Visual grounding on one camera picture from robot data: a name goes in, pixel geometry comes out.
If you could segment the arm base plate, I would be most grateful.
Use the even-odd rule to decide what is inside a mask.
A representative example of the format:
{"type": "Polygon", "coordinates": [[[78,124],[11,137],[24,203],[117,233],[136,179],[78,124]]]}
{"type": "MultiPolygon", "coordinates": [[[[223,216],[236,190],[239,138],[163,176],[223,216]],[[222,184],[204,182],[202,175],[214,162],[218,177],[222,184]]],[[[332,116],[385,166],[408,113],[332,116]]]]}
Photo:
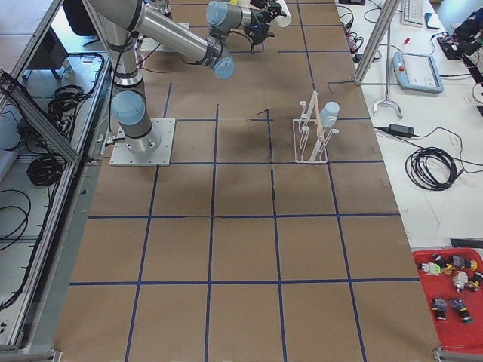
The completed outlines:
{"type": "Polygon", "coordinates": [[[125,135],[122,126],[110,158],[112,167],[168,167],[171,163],[176,119],[152,118],[152,129],[143,138],[133,139],[125,135]]]}

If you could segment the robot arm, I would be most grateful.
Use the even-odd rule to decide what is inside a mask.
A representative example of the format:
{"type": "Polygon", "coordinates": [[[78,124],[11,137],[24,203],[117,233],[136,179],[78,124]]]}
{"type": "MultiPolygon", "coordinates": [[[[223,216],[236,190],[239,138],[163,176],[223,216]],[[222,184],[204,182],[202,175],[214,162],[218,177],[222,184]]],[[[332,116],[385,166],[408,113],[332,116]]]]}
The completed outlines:
{"type": "Polygon", "coordinates": [[[115,96],[109,112],[118,120],[128,151],[147,155],[163,140],[147,111],[140,68],[150,51],[176,52],[190,65],[213,70],[219,79],[235,72],[226,40],[243,35],[255,47],[272,36],[271,24],[286,27],[291,13],[284,1],[211,1],[206,9],[208,36],[202,38],[171,19],[167,1],[86,1],[88,16],[112,63],[115,96]]]}

